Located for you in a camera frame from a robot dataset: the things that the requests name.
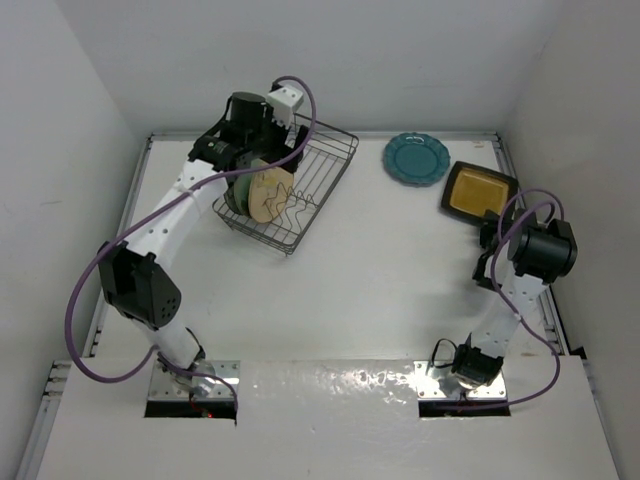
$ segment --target teal plate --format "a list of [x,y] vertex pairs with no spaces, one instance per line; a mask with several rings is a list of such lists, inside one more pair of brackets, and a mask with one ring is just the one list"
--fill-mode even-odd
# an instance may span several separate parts
[[421,133],[398,135],[384,149],[387,173],[409,185],[433,185],[447,173],[450,162],[447,147]]

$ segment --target gray wall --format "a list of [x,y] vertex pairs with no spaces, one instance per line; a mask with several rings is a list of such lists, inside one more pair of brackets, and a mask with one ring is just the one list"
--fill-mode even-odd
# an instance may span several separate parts
[[[142,144],[58,7],[0,2],[0,478],[13,478],[69,293],[117,226]],[[95,283],[78,308],[84,340]]]
[[568,0],[507,140],[523,183],[564,200],[579,246],[554,291],[584,345],[623,478],[640,478],[640,2]]
[[57,0],[134,128],[201,130],[233,90],[307,80],[349,129],[495,128],[561,0]]

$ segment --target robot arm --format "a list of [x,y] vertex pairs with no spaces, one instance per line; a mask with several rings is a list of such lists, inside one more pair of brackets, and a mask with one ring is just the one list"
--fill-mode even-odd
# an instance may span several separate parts
[[[301,127],[294,146],[286,145],[293,115],[302,101],[302,92],[289,85],[274,85],[266,99],[234,93],[222,119],[196,140],[156,209],[185,192],[189,198],[132,234],[99,264],[107,303],[133,320],[176,367],[189,369],[205,354],[177,315],[181,294],[167,272],[191,229],[216,199],[232,191],[228,187],[235,179],[220,178],[198,189],[194,186],[217,172],[249,167],[255,158],[273,163],[292,153],[308,133]],[[302,157],[300,153],[283,168],[294,172]]]
[[[516,218],[523,211],[516,212]],[[495,220],[488,220],[482,228],[481,246],[486,252],[480,257],[474,273],[476,282],[493,290],[486,276],[488,260],[497,247]],[[569,273],[578,249],[568,222],[552,220],[540,226],[535,216],[530,217],[509,241],[507,273],[502,291],[526,317],[537,298],[559,276]],[[494,300],[485,319],[456,349],[451,373],[466,389],[490,385],[499,374],[511,337],[520,324],[520,316],[501,299]]]

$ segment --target metal wire rack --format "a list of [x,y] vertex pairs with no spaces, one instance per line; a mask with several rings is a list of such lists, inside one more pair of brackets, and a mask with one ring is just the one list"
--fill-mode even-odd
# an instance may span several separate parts
[[[308,126],[309,123],[309,117],[296,115],[289,145],[293,145],[300,125]],[[358,142],[355,135],[316,122],[316,131],[294,175],[293,187],[285,188],[279,184],[276,194],[265,201],[274,217],[271,222],[258,223],[234,213],[224,198],[213,204],[213,210],[231,229],[291,255],[351,163]]]

